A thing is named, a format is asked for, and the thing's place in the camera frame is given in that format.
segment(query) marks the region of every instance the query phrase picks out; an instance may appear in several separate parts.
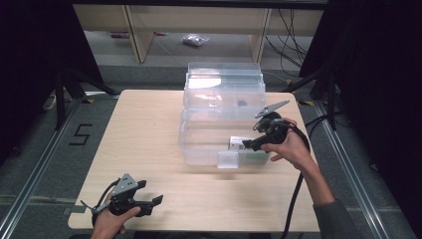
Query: black object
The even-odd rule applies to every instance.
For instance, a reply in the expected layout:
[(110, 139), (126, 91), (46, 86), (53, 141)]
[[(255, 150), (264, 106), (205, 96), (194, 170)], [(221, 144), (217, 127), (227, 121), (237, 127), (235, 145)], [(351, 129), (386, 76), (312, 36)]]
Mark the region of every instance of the black object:
[[(102, 85), (103, 78), (71, 3), (2, 0), (0, 36), (1, 164), (44, 111), (58, 75), (74, 84), (90, 79)], [(64, 106), (58, 110), (62, 118)]]
[[(163, 195), (157, 196), (151, 201), (134, 200), (133, 196), (136, 191), (145, 187), (145, 185), (145, 180), (135, 182), (128, 173), (125, 173), (122, 178), (119, 178), (108, 186), (96, 206), (89, 207), (84, 201), (81, 202), (84, 206), (90, 208), (93, 213), (93, 226), (96, 225), (98, 215), (106, 208), (114, 215), (121, 215), (133, 207), (140, 207), (141, 210), (136, 217), (149, 216), (154, 206), (161, 204)], [(103, 203), (106, 194), (112, 187), (114, 189), (110, 194), (110, 199)]]
[(254, 151), (260, 150), (261, 145), (265, 143), (279, 144), (285, 141), (289, 127), (289, 122), (284, 121), (278, 113), (272, 112), (262, 117), (253, 128), (265, 134), (255, 139), (242, 140), (242, 142), (246, 148), (252, 148)]
[[(342, 77), (340, 73), (352, 53), (354, 42), (367, 14), (368, 11), (364, 1), (356, 4), (352, 9), (347, 9), (347, 11), (345, 9), (324, 11), (316, 30), (315, 40), (310, 48), (310, 55), (307, 56), (304, 68), (301, 69), (301, 76), (307, 76), (298, 83), (282, 90), (284, 93), (290, 93), (316, 80), (311, 91), (311, 97), (314, 100), (321, 100), (327, 93), (327, 120), (333, 130), (336, 130), (334, 122), (335, 84)], [(328, 54), (316, 51), (317, 47), (322, 44), (325, 46), (332, 45), (330, 49), (324, 48), (329, 51)]]
[(111, 204), (109, 206), (109, 211), (114, 215), (121, 215), (126, 211), (130, 210), (133, 207), (140, 207), (140, 212), (136, 217), (149, 216), (152, 213), (154, 206), (161, 204), (162, 195), (155, 197), (152, 201), (135, 201), (133, 196), (137, 189), (143, 188), (146, 185), (146, 181), (142, 180), (137, 183), (137, 187), (126, 191), (124, 193), (118, 194), (111, 197)]
[(371, 7), (339, 85), (371, 162), (422, 238), (422, 2)]

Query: wooden table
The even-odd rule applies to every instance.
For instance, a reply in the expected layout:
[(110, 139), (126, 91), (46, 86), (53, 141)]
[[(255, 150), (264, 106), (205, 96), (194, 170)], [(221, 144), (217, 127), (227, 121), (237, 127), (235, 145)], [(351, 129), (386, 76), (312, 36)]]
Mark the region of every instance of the wooden table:
[[(145, 231), (281, 232), (299, 172), (285, 160), (237, 169), (189, 166), (178, 146), (181, 91), (124, 91), (114, 109), (77, 205), (97, 204), (110, 183), (128, 172), (147, 180), (135, 200), (163, 201), (151, 216), (133, 218), (127, 229)], [(267, 105), (291, 100), (278, 109), (305, 125), (295, 97), (267, 93)], [(72, 228), (92, 228), (92, 214), (72, 213)], [(291, 231), (318, 231), (313, 203), (304, 183)]]

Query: gray carpet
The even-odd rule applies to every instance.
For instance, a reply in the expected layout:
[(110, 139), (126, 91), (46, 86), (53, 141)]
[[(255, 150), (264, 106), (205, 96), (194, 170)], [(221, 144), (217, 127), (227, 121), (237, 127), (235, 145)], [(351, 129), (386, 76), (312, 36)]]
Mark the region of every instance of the gray carpet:
[[(185, 68), (101, 67), (105, 83), (119, 91), (125, 89), (183, 90), (186, 70)], [(283, 89), (287, 85), (285, 80), (294, 82), (298, 80), (282, 71), (263, 72), (269, 73), (264, 75), (268, 92)], [(86, 91), (97, 90), (89, 85), (84, 85), (84, 88)], [(297, 100), (310, 100), (311, 88), (312, 84), (309, 84), (298, 89)], [(92, 104), (81, 104), (78, 107), (12, 238), (65, 239), (74, 234), (90, 233), (90, 230), (69, 228), (67, 210), (75, 203), (115, 104), (116, 100), (94, 100)], [(300, 110), (305, 122), (317, 117), (315, 107), (300, 106)], [(10, 207), (12, 203), (10, 196), (13, 198), (24, 186), (53, 133), (55, 120), (54, 110), (40, 115), (25, 140), (21, 142), (22, 153), (11, 156), (0, 168), (0, 215), (4, 215)], [(338, 116), (336, 121), (337, 133), (366, 191), (379, 210), (391, 238), (415, 238), (382, 178), (368, 167), (370, 158), (359, 143), (353, 129), (347, 125), (347, 119), (344, 116)], [(84, 140), (74, 136), (81, 123), (91, 124), (91, 126), (83, 126), (80, 131), (89, 134), (90, 137), (85, 145), (71, 145)], [(345, 204), (365, 238), (374, 238), (322, 125), (318, 125), (314, 130), (311, 142), (321, 171), (333, 194)], [(126, 236), (118, 238), (131, 238), (132, 235), (133, 232), (128, 232)], [(280, 234), (273, 234), (273, 238), (278, 236)], [(299, 236), (299, 233), (292, 233), (289, 238)], [(305, 233), (303, 238), (319, 238), (319, 236), (317, 233)]]

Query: black wire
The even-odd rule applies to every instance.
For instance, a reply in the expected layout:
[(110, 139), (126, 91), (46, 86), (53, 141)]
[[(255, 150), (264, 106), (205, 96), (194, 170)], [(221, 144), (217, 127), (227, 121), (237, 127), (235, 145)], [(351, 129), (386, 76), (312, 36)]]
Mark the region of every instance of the black wire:
[(109, 192), (109, 190), (110, 190), (112, 187), (116, 186), (116, 185), (118, 184), (118, 182), (119, 182), (119, 181), (120, 181), (120, 178), (119, 178), (118, 180), (116, 180), (116, 181), (112, 182), (112, 183), (108, 186), (108, 188), (105, 190), (105, 192), (103, 192), (102, 197), (100, 197), (99, 203), (97, 204), (96, 208), (97, 208), (97, 207), (99, 207), (99, 206), (102, 204), (102, 202), (103, 202), (104, 198), (106, 197), (106, 194)]
[(301, 52), (301, 50), (302, 50), (302, 51), (303, 51), (303, 53), (307, 53), (307, 51), (306, 51), (304, 48), (302, 48), (302, 47), (298, 44), (298, 42), (296, 41), (295, 33), (293, 33), (293, 34), (292, 34), (292, 31), (291, 31), (291, 29), (293, 29), (293, 31), (294, 31), (294, 29), (295, 29), (295, 27), (294, 27), (294, 22), (293, 22), (293, 20), (294, 20), (294, 18), (295, 18), (294, 10), (293, 10), (293, 9), (291, 9), (291, 27), (289, 27), (289, 26), (288, 26), (288, 24), (287, 24), (287, 22), (286, 22), (285, 18), (283, 17), (282, 11), (281, 11), (280, 9), (279, 9), (279, 14), (280, 14), (280, 17), (281, 17), (281, 18), (282, 18), (282, 20), (283, 20), (283, 23), (285, 24), (286, 29), (288, 30), (288, 39), (289, 39), (289, 36), (291, 36), (291, 37), (292, 37), (293, 42), (295, 43), (295, 46), (296, 46), (296, 51), (300, 51), (300, 52)]
[[(307, 137), (305, 136), (305, 134), (300, 129), (298, 129), (296, 126), (291, 126), (290, 128), (295, 133), (297, 133), (298, 136), (301, 137), (301, 139), (304, 141), (304, 144), (307, 147), (307, 149), (309, 151), (311, 151), (310, 141), (307, 139)], [(292, 195), (291, 203), (289, 205), (289, 210), (288, 210), (288, 216), (287, 216), (287, 219), (286, 219), (285, 230), (283, 231), (283, 234), (281, 236), (281, 239), (286, 239), (287, 236), (288, 236), (288, 234), (289, 234), (289, 227), (290, 227), (290, 223), (292, 221), (293, 209), (295, 208), (296, 199), (298, 198), (299, 191), (301, 190), (301, 186), (302, 186), (302, 182), (303, 181), (304, 181), (304, 176), (302, 175), (302, 173), (300, 173), (299, 174), (299, 177), (298, 177), (298, 181), (296, 183), (295, 190), (294, 190), (293, 195)]]
[(268, 41), (268, 43), (270, 44), (270, 46), (273, 48), (273, 50), (281, 55), (282, 57), (286, 58), (287, 60), (289, 60), (290, 62), (292, 62), (293, 64), (295, 64), (297, 67), (301, 67), (302, 65), (299, 64), (298, 62), (296, 62), (293, 58), (289, 57), (288, 55), (286, 55), (284, 52), (280, 51), (277, 47), (275, 47), (273, 45), (273, 43), (270, 41), (270, 39), (268, 39), (268, 36), (265, 37)]

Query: stacked plastic bin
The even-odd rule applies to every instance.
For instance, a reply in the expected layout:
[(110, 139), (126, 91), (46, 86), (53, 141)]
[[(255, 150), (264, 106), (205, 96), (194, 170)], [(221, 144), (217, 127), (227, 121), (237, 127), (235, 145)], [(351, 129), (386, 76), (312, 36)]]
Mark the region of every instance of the stacked plastic bin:
[(187, 164), (237, 168), (268, 161), (267, 153), (241, 143), (260, 136), (252, 130), (266, 105), (258, 64), (190, 63), (183, 101), (179, 146)]

